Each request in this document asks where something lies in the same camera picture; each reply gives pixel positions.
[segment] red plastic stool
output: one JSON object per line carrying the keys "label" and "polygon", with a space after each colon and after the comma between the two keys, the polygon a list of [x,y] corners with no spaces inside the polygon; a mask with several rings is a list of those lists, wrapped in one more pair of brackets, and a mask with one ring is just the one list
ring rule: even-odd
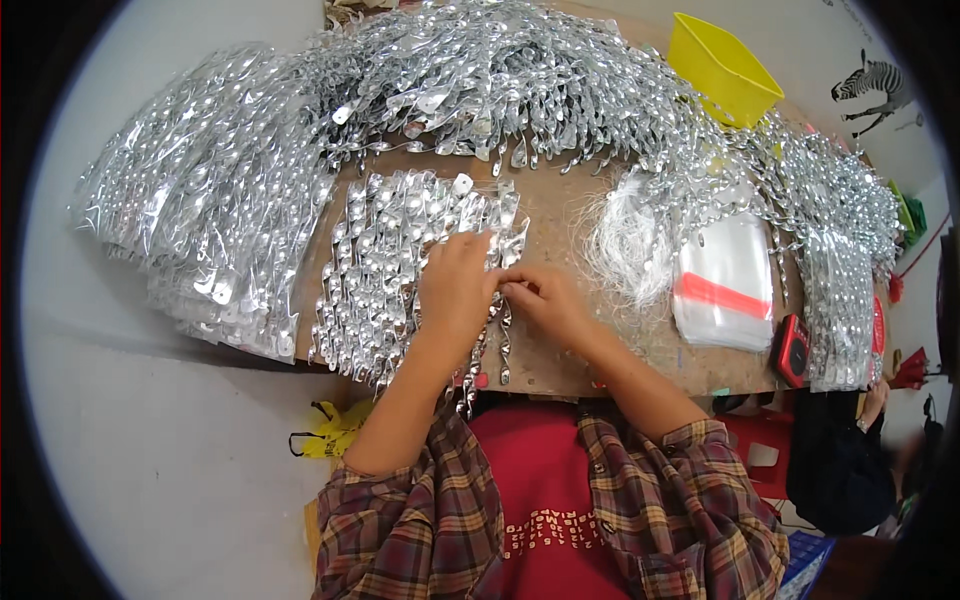
{"label": "red plastic stool", "polygon": [[736,436],[736,445],[744,465],[750,457],[751,444],[762,444],[778,451],[777,462],[772,467],[750,467],[747,473],[761,498],[786,499],[786,470],[790,464],[790,434],[793,431],[793,414],[760,409],[758,415],[718,415],[717,420],[727,426],[727,431]]}

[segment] zebra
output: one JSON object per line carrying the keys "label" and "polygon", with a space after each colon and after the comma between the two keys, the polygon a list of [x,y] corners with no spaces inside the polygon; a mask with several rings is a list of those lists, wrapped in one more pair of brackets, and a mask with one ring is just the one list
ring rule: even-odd
{"label": "zebra", "polygon": [[876,127],[895,110],[913,102],[914,98],[913,90],[907,85],[906,78],[895,65],[883,60],[867,60],[867,51],[863,48],[860,49],[860,60],[863,62],[863,67],[853,71],[847,79],[835,85],[830,91],[833,102],[856,98],[871,89],[887,92],[887,101],[878,107],[867,108],[857,114],[840,115],[842,121],[850,121],[868,114],[879,114],[870,127],[854,133],[854,138]]}

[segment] plaid shirt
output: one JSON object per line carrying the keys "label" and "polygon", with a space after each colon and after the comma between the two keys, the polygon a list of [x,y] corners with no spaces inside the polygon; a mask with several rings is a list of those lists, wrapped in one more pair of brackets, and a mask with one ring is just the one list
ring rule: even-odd
{"label": "plaid shirt", "polygon": [[[772,598],[787,538],[727,430],[701,420],[656,445],[612,402],[582,400],[593,512],[639,598]],[[498,598],[503,511],[463,420],[438,412],[418,462],[371,477],[341,462],[318,497],[313,598]]]}

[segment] wooden table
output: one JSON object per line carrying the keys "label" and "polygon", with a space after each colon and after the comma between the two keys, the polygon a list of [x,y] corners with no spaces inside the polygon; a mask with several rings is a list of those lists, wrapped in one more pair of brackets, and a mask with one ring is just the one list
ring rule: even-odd
{"label": "wooden table", "polygon": [[[620,32],[634,45],[650,43],[660,52],[669,46],[669,32],[660,31],[636,19],[617,16],[611,12],[581,7],[572,3],[557,3],[557,8],[594,18],[616,18]],[[788,103],[778,105],[784,116],[803,121],[803,116]],[[559,265],[578,276],[582,291],[601,321],[612,327],[630,348],[643,356],[647,362],[677,382],[691,396],[707,396],[717,390],[729,388],[731,394],[767,392],[784,388],[785,385],[768,367],[768,352],[753,353],[732,348],[692,347],[680,337],[666,302],[660,307],[658,320],[641,320],[638,316],[617,311],[618,299],[611,293],[591,289],[581,275],[588,270],[583,264],[580,249],[588,228],[577,227],[580,211],[588,203],[590,195],[604,193],[613,186],[612,171],[593,177],[595,162],[578,165],[566,175],[560,169],[576,154],[569,151],[555,156],[550,162],[542,160],[537,171],[530,168],[513,169],[509,166],[510,151],[505,157],[501,178],[513,179],[520,195],[520,209],[516,223],[524,215],[530,217],[530,228],[523,262],[545,262]],[[409,169],[436,171],[437,177],[453,179],[459,173],[469,174],[474,184],[492,182],[492,163],[471,156],[437,156],[430,154],[407,154],[393,151],[381,155],[376,161],[368,160],[368,171],[391,175],[395,170]],[[348,183],[360,180],[356,169],[347,164],[338,177],[334,203],[328,208],[324,221],[314,232],[311,247],[304,259],[300,273],[299,289],[295,306],[300,307],[300,332],[297,338],[297,357],[305,359],[310,348],[310,328],[314,323],[316,299],[321,293],[320,272],[330,257],[330,230],[343,214]],[[783,301],[780,274],[771,259],[770,268],[774,281],[774,316],[776,323],[791,312],[802,312],[804,289],[796,263],[787,256],[787,288],[789,303]],[[500,333],[491,327],[488,348],[497,348]],[[510,356],[512,378],[508,385],[499,382],[500,357],[488,351],[483,357],[483,371],[489,374],[492,390],[515,393],[556,396],[602,396],[603,390],[590,385],[593,376],[584,361],[568,355],[546,339],[535,326],[514,318],[510,330],[513,352]]]}

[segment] yellow plastic bag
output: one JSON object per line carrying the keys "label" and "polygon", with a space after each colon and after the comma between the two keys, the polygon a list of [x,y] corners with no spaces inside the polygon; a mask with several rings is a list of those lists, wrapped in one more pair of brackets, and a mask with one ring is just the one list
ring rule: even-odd
{"label": "yellow plastic bag", "polygon": [[[350,407],[343,415],[330,402],[311,402],[317,409],[310,431],[292,433],[287,440],[290,452],[294,456],[310,458],[331,458],[343,456],[357,431],[373,410],[373,398],[361,400]],[[294,448],[294,439],[298,438],[299,448]]]}

